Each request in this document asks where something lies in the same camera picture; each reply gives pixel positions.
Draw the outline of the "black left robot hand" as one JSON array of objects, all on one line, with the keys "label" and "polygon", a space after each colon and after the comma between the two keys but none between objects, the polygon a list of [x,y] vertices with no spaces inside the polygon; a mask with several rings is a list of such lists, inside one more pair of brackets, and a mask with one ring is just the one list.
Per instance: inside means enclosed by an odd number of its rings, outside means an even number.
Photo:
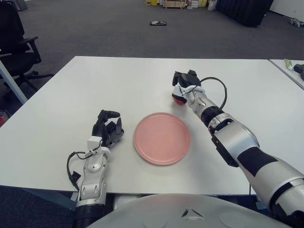
[{"label": "black left robot hand", "polygon": [[99,147],[111,148],[123,136],[122,120],[119,112],[101,110],[92,129],[92,136],[99,137],[97,145],[89,151],[95,151]]}]

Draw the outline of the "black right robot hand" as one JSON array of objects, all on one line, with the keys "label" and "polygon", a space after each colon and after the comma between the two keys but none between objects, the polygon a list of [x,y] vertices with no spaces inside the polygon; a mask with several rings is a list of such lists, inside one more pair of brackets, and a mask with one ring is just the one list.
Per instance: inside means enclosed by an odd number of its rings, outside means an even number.
[{"label": "black right robot hand", "polygon": [[187,73],[175,71],[172,86],[174,87],[172,92],[174,102],[179,105],[184,105],[186,104],[187,99],[185,99],[183,95],[192,90],[195,86],[201,86],[201,82],[197,77],[196,72],[193,70],[189,70]]}]

